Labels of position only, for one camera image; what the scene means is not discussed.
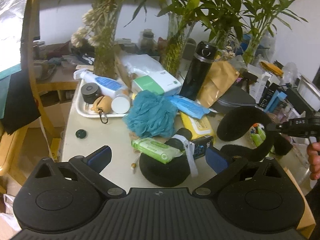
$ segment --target floor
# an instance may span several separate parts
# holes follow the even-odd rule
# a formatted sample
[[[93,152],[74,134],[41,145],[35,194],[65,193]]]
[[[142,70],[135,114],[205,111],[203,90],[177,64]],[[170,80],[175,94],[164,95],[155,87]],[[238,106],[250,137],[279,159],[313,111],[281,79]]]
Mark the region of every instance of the floor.
[[[58,131],[63,131],[63,127],[58,127]],[[30,175],[34,166],[38,161],[48,156],[48,146],[40,128],[29,128],[22,145],[19,167],[26,177]],[[7,194],[16,196],[21,186],[14,181],[10,176],[6,175],[0,177],[1,184],[6,186]],[[12,238],[17,232],[14,231],[4,220],[0,217],[0,240],[8,240]]]

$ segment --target blue face mask package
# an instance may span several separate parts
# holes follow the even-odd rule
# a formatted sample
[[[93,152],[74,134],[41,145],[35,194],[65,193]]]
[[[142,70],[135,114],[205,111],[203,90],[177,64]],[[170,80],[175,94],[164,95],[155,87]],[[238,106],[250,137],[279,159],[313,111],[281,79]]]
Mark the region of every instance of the blue face mask package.
[[[180,111],[193,118],[201,119],[205,114],[210,113],[210,110],[208,108],[205,108],[204,106],[201,106],[201,104],[198,104],[195,101],[192,101],[183,96],[174,95],[167,98]]]

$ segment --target finger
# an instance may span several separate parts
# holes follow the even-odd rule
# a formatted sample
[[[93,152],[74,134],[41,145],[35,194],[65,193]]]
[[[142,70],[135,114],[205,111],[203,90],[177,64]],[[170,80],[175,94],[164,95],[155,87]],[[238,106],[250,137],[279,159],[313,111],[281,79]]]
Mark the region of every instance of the finger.
[[[320,171],[320,164],[310,165],[309,169],[310,169],[311,173],[318,173]]]
[[[318,155],[318,151],[320,151],[320,143],[312,143],[307,147],[308,155]]]
[[[310,155],[309,158],[309,163],[311,165],[318,165],[320,164],[320,156],[319,155]]]
[[[320,178],[320,173],[311,173],[310,179],[311,180],[318,180]]]

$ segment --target spray bottle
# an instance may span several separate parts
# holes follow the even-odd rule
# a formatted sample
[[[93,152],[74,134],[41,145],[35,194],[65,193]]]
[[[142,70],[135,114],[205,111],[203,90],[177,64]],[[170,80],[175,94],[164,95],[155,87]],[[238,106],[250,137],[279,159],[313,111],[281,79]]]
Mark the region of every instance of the spray bottle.
[[[87,68],[76,70],[73,73],[73,78],[75,80],[83,79],[86,83],[92,82],[97,84],[100,87],[102,94],[105,96],[109,96],[112,99],[115,97],[116,91],[128,89],[126,85],[123,85],[111,78],[97,76],[88,71]]]

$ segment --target white table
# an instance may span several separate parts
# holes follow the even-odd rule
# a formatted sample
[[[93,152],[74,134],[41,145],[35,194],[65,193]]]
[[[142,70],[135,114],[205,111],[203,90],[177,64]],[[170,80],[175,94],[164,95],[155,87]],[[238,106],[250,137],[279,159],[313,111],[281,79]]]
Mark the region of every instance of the white table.
[[[79,91],[79,84],[74,98]],[[222,119],[221,115],[212,118],[209,117],[212,128],[216,131],[218,121]],[[175,128],[183,127],[180,116],[175,119]],[[84,129],[87,137],[79,139],[76,137],[76,131]],[[108,124],[102,124],[98,118],[86,118],[79,115],[76,111],[75,100],[72,102],[67,127],[65,130],[63,152],[61,161],[67,162],[76,155],[87,156],[104,145],[109,145],[112,150],[111,163],[100,173],[114,184],[123,188],[127,193],[131,187],[159,188],[152,184],[141,174],[140,168],[136,168],[135,174],[132,174],[131,164],[136,160],[137,154],[133,153],[129,130],[122,118],[109,118]],[[216,138],[215,147],[221,149],[226,144]],[[228,144],[238,144],[250,147],[245,137],[240,138]],[[205,157],[196,160],[199,175],[196,178],[189,176],[182,184],[177,187],[188,187],[190,192],[201,184],[205,183],[216,173],[206,163]]]

